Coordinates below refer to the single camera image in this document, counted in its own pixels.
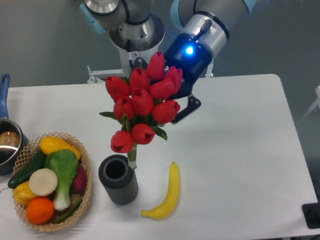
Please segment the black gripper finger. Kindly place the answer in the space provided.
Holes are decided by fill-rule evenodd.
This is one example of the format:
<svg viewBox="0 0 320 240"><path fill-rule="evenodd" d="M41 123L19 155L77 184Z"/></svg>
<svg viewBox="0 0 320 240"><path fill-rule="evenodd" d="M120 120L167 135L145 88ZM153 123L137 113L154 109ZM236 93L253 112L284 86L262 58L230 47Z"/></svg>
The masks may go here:
<svg viewBox="0 0 320 240"><path fill-rule="evenodd" d="M187 96L187 105L184 109L180 110L175 118L171 121L172 124L178 124L183 119L191 115L201 106L201 101L194 95Z"/></svg>

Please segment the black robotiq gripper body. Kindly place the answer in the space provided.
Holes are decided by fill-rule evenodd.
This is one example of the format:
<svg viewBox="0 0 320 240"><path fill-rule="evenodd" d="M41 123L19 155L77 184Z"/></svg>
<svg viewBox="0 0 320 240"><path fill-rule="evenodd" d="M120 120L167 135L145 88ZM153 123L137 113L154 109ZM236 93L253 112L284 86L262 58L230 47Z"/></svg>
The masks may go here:
<svg viewBox="0 0 320 240"><path fill-rule="evenodd" d="M130 88L144 88L155 100L171 100L192 93L193 85L212 60L209 49L195 36L181 33L165 53L155 52L150 60L130 74Z"/></svg>

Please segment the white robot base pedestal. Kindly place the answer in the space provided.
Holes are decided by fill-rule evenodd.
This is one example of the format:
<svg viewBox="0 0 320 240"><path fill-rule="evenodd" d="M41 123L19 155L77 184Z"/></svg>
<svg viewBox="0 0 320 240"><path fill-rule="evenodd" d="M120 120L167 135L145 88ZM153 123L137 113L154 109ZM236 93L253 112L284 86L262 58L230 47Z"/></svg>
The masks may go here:
<svg viewBox="0 0 320 240"><path fill-rule="evenodd" d="M152 55L159 50L165 36L162 21L153 13L141 24L123 22L108 32L113 45L118 49L121 69L92 71L87 66L89 84L101 83L111 76L128 78L135 68L145 68Z"/></svg>

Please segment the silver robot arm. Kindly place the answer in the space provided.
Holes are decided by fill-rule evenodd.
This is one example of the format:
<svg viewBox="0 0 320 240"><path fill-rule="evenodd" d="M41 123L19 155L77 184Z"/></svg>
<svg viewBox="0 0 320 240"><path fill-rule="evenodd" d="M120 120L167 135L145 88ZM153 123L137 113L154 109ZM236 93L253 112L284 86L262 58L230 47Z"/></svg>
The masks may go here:
<svg viewBox="0 0 320 240"><path fill-rule="evenodd" d="M174 99L187 97L187 106L176 124L201 106L193 93L195 82L210 78L214 58L230 37L230 29L247 16L254 0L175 0L170 8L173 24L180 34L165 51L165 67L182 69L181 89ZM150 10L149 0L84 0L80 11L97 34L109 33L118 48L121 69L93 71L91 77L128 77L137 67L145 67L158 51L165 36L163 21Z"/></svg>

